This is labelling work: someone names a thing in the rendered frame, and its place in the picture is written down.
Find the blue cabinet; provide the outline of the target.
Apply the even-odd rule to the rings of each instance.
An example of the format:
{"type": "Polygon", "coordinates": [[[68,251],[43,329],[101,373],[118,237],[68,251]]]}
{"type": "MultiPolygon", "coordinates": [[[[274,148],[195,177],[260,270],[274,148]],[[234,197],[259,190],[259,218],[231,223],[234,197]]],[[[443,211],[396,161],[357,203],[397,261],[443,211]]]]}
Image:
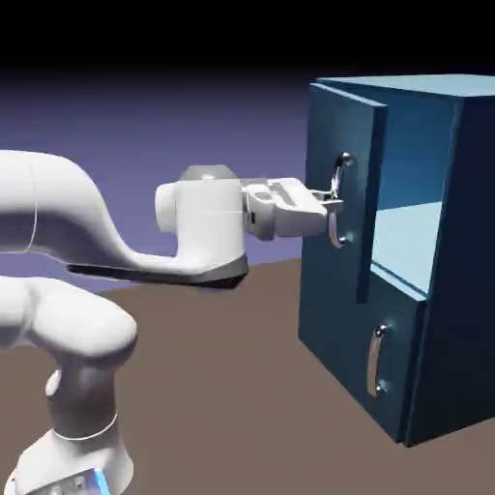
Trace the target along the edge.
{"type": "Polygon", "coordinates": [[[377,267],[427,300],[401,444],[495,418],[495,76],[313,83],[387,108],[369,278],[377,267]]]}

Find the blue cabinet door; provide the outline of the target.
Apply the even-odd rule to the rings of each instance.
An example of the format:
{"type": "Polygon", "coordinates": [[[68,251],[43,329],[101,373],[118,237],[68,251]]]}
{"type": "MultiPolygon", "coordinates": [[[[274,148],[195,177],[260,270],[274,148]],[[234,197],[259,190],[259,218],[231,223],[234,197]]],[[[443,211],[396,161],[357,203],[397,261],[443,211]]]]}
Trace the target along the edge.
{"type": "Polygon", "coordinates": [[[323,83],[309,88],[306,143],[306,186],[328,190],[335,161],[342,152],[355,159],[343,172],[338,234],[347,238],[333,246],[329,221],[323,234],[306,237],[302,272],[335,280],[359,304],[367,297],[369,268],[383,159],[387,108],[372,100],[334,89],[323,83]]]}
{"type": "Polygon", "coordinates": [[[363,304],[335,280],[302,274],[300,340],[397,443],[405,441],[426,307],[423,293],[377,267],[363,304]],[[386,390],[373,397],[366,366],[371,331],[380,324],[389,328],[377,372],[386,390]]]}

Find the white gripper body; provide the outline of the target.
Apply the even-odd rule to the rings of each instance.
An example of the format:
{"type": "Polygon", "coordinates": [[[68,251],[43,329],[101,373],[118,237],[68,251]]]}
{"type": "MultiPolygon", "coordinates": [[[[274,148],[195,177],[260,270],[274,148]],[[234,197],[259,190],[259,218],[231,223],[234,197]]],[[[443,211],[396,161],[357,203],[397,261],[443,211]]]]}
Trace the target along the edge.
{"type": "Polygon", "coordinates": [[[323,233],[327,210],[297,178],[269,179],[275,201],[275,232],[278,237],[305,237],[323,233]]]}

